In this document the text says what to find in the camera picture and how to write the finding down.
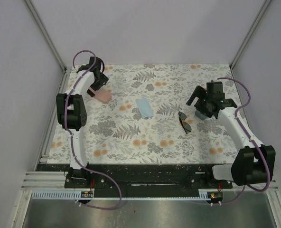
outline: sunglasses lens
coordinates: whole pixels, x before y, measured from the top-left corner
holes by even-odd
[[[183,127],[184,127],[186,133],[191,132],[191,126],[189,124],[187,124],[186,122],[183,122]]]
[[[186,120],[186,119],[187,119],[187,116],[186,116],[185,113],[178,112],[178,116],[179,116],[182,120]]]

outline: reflective floor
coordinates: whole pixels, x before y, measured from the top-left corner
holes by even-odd
[[[226,192],[224,201],[235,197]],[[110,207],[115,201],[90,204]],[[234,204],[210,207],[187,201],[126,201],[120,209],[78,207],[70,200],[32,199],[24,228],[275,228],[267,196],[245,192]]]

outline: table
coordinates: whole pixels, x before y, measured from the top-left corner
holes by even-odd
[[[232,77],[228,64],[106,65],[104,86],[112,100],[103,104],[83,96],[87,111],[84,145],[89,163],[232,163],[233,141],[218,120],[197,118],[187,106],[197,85],[218,77]],[[77,78],[72,69],[71,87]],[[240,99],[233,81],[222,80],[226,98]],[[136,99],[147,98],[154,116],[143,119]],[[186,134],[178,112],[187,115],[192,132]],[[48,164],[70,163],[66,133],[57,124]]]

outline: blue cloth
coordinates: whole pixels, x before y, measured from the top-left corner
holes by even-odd
[[[137,99],[136,105],[139,108],[140,114],[143,118],[153,116],[153,110],[147,98]]]

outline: pink object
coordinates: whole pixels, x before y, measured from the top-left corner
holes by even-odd
[[[89,89],[91,90],[92,93],[95,94],[95,97],[97,100],[103,102],[103,103],[108,103],[111,98],[112,98],[112,94],[110,92],[108,92],[107,90],[100,88],[97,91],[94,91],[92,88],[89,87]]]

